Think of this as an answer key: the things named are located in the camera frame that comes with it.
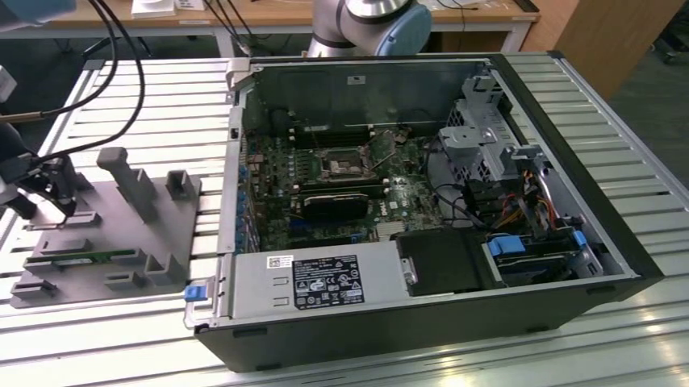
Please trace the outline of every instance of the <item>gray plastic holder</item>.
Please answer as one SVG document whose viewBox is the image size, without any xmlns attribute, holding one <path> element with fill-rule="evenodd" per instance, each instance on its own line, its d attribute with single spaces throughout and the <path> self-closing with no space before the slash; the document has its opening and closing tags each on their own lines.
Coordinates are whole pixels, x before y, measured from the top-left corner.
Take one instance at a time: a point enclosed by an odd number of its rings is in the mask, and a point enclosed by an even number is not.
<svg viewBox="0 0 689 387">
<path fill-rule="evenodd" d="M 12 289 L 15 308 L 184 289 L 200 178 L 172 171 L 148 179 L 129 169 L 121 149 L 103 149 L 97 164 L 115 181 L 84 184 L 75 216 L 43 232 Z"/>
</svg>

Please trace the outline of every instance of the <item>aluminum table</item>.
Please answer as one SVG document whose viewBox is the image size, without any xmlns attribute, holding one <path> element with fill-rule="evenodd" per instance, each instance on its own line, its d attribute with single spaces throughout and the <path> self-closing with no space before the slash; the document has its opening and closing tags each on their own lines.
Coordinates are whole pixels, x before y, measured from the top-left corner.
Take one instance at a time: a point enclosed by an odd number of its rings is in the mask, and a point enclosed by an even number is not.
<svg viewBox="0 0 689 387">
<path fill-rule="evenodd" d="M 689 193 L 566 60 L 530 53 L 513 54 L 509 61 L 663 270 L 663 281 L 555 331 L 235 374 L 184 328 L 181 294 L 13 309 L 9 289 L 39 234 L 24 231 L 24 221 L 8 212 L 0 220 L 3 385 L 686 386 Z M 216 263 L 226 61 L 149 60 L 145 70 L 145 107 L 117 144 L 149 176 L 184 168 L 203 178 L 192 248 L 192 278 L 201 278 L 214 275 Z M 108 66 L 84 71 L 67 103 L 88 94 L 107 73 Z M 117 131 L 136 91 L 136 68 L 125 62 L 103 96 L 59 118 L 41 153 Z M 514 119 L 523 124 L 519 114 Z M 95 159 L 93 151 L 73 156 L 75 166 L 96 181 L 108 176 Z"/>
</svg>

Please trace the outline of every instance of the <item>blue release tab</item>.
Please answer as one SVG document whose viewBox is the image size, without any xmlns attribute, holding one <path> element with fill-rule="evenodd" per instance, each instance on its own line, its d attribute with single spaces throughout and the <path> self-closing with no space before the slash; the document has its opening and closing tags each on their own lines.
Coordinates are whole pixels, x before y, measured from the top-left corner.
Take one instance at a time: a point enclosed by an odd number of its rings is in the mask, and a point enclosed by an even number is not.
<svg viewBox="0 0 689 387">
<path fill-rule="evenodd" d="M 521 238 L 517 235 L 498 236 L 493 238 L 487 243 L 487 248 L 490 249 L 493 256 L 526 251 L 525 244 L 521 242 Z"/>
<path fill-rule="evenodd" d="M 487 243 L 487 249 L 491 251 L 491 256 L 499 256 L 499 245 L 497 244 L 497 240 L 491 240 Z"/>
<path fill-rule="evenodd" d="M 208 300 L 206 285 L 188 285 L 184 288 L 184 301 L 196 302 Z"/>
<path fill-rule="evenodd" d="M 581 231 L 574 231 L 574 241 L 577 242 L 581 248 L 586 246 L 586 236 Z"/>
</svg>

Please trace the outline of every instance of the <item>power supply label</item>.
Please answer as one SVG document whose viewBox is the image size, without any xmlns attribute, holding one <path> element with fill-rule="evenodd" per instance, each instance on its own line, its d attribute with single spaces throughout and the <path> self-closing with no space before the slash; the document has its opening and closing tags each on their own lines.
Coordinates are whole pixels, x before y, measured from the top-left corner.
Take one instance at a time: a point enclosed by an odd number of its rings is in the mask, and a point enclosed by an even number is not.
<svg viewBox="0 0 689 387">
<path fill-rule="evenodd" d="M 294 260 L 294 305 L 299 310 L 364 302 L 356 256 Z"/>
</svg>

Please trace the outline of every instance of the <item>green circuit board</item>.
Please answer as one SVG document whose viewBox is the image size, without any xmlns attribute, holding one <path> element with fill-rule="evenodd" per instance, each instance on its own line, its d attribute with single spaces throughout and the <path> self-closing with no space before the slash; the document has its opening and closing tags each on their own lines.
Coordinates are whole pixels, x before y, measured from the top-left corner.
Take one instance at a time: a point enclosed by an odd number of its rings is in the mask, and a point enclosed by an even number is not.
<svg viewBox="0 0 689 387">
<path fill-rule="evenodd" d="M 406 138 L 395 129 L 378 131 L 372 140 L 359 147 L 296 149 L 283 138 L 252 139 L 248 167 L 259 213 L 260 250 L 307 247 L 311 241 L 323 239 L 339 239 L 339 244 L 372 242 L 378 240 L 379 223 L 402 222 L 407 231 L 438 228 L 442 216 L 419 171 L 427 141 L 426 137 Z M 308 222 L 291 208 L 291 188 L 306 181 L 322 181 L 327 168 L 323 160 L 328 154 L 342 159 L 344 152 L 366 155 L 368 165 L 348 164 L 348 170 L 354 167 L 362 176 L 372 173 L 386 182 L 384 198 L 368 200 L 367 213 L 360 219 Z M 328 178 L 336 181 L 340 176 L 331 173 Z"/>
</svg>

